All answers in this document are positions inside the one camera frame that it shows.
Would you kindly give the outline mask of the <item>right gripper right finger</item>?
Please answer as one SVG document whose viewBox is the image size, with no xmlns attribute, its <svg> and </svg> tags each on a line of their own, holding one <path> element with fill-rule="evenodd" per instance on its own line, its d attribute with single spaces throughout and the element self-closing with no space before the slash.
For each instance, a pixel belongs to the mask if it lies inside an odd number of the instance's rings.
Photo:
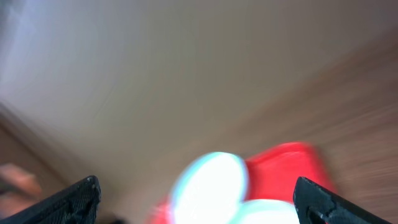
<svg viewBox="0 0 398 224">
<path fill-rule="evenodd" d="M 306 177 L 297 179 L 293 201 L 300 224 L 391 224 Z"/>
</svg>

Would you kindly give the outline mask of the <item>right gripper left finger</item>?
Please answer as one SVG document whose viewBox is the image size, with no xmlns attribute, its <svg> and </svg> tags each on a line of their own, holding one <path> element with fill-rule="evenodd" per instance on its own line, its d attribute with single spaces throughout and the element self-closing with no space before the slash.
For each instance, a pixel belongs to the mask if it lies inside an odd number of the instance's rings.
<svg viewBox="0 0 398 224">
<path fill-rule="evenodd" d="M 89 175 L 1 224 L 94 224 L 100 201 L 99 180 Z"/>
</svg>

